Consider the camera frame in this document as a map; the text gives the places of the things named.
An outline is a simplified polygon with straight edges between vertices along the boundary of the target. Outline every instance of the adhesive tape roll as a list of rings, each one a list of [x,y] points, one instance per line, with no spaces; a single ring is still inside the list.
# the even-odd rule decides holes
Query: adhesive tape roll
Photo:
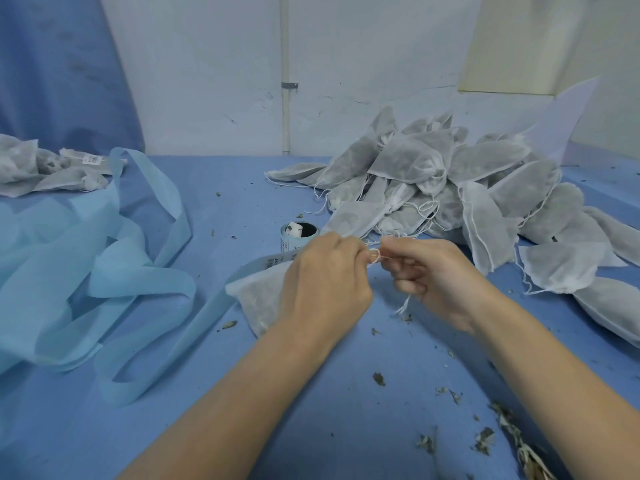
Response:
[[[280,250],[283,253],[304,248],[318,234],[318,228],[313,224],[308,222],[295,222],[295,224],[302,226],[301,237],[294,237],[287,233],[289,224],[284,224],[280,229]]]

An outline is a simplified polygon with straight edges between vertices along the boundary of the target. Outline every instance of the white pipe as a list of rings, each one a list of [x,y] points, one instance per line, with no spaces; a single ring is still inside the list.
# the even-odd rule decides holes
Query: white pipe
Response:
[[[282,81],[289,80],[289,0],[280,0],[280,64]],[[289,89],[282,89],[282,154],[291,153]]]

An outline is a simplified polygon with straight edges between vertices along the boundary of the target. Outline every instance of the price tag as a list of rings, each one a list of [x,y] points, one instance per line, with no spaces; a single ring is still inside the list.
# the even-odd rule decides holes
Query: price tag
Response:
[[[100,165],[102,163],[102,157],[96,155],[85,155],[82,158],[82,163],[85,165]]]

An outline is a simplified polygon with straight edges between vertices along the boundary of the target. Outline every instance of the blue curtain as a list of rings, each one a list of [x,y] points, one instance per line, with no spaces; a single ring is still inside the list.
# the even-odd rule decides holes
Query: blue curtain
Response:
[[[100,0],[0,0],[0,133],[54,152],[144,150]]]

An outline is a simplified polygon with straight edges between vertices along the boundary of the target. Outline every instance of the hand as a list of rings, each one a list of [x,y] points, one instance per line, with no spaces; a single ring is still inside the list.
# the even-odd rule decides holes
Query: hand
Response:
[[[482,311],[505,299],[452,242],[383,236],[380,245],[388,258],[382,267],[393,276],[396,290],[415,295],[459,330],[473,333]]]
[[[320,345],[328,354],[373,300],[364,243],[335,232],[316,237],[287,271],[278,323],[296,327],[297,337]]]

